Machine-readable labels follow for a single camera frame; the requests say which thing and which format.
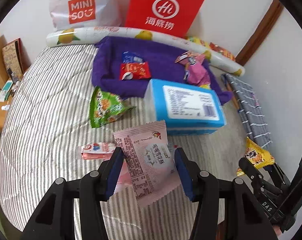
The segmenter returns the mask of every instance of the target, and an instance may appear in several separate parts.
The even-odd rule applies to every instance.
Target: gray striped blanket
[[[268,124],[264,120],[259,101],[253,88],[230,74],[223,74],[239,102],[238,110],[247,136],[261,148],[269,149],[271,141]]]
[[[94,45],[44,48],[25,74],[12,101],[0,141],[0,203],[4,214],[23,230],[33,210],[58,177],[74,180],[97,170],[100,160],[78,160],[76,147],[113,142],[112,133],[144,124],[143,100],[117,122],[91,128]],[[232,103],[223,107],[227,125],[211,135],[174,136],[169,142],[184,148],[188,158],[220,179],[236,177],[245,152],[246,133]],[[110,239],[188,239],[197,203],[181,186],[139,208],[131,187],[101,202]],[[219,204],[219,222],[224,205]],[[81,239],[79,203],[74,203],[74,230]]]

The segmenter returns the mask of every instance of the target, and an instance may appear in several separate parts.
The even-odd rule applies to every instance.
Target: wooden door frame
[[[268,11],[259,23],[256,31],[236,56],[237,63],[244,66],[248,62],[248,60],[252,57],[252,55],[256,52],[261,43],[267,37],[272,27],[275,25],[282,10],[282,3],[280,3],[279,0],[273,0]]]

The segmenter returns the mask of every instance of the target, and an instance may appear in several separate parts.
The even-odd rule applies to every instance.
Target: pink candy wrapper
[[[205,54],[187,51],[177,57],[175,63],[180,63],[185,66],[185,79],[190,85],[211,89],[210,76],[208,71],[202,66],[205,59]]]
[[[91,143],[85,146],[79,146],[78,156],[83,160],[94,160],[94,159],[104,159],[109,160],[115,150],[116,145],[114,143]],[[115,192],[120,192],[126,187],[131,186],[131,177],[128,171],[127,163],[124,161],[121,172],[119,175],[118,182],[115,187]]]
[[[78,147],[78,155],[83,160],[110,159],[115,150],[114,143],[92,143]]]
[[[164,121],[128,128],[113,135],[124,151],[139,206],[150,205],[181,184],[167,147]]]

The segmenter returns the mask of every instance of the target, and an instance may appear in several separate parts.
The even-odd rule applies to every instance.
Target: blue snack package
[[[122,53],[122,62],[123,63],[142,63],[144,60],[135,55],[134,53],[131,53],[129,51],[123,52]]]

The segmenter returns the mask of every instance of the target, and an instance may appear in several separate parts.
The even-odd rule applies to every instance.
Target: yellow snack bag
[[[259,145],[254,143],[247,137],[247,150],[245,157],[257,168],[260,169],[264,166],[274,164],[274,158],[270,152],[262,149]],[[237,176],[245,174],[240,168],[237,170]]]

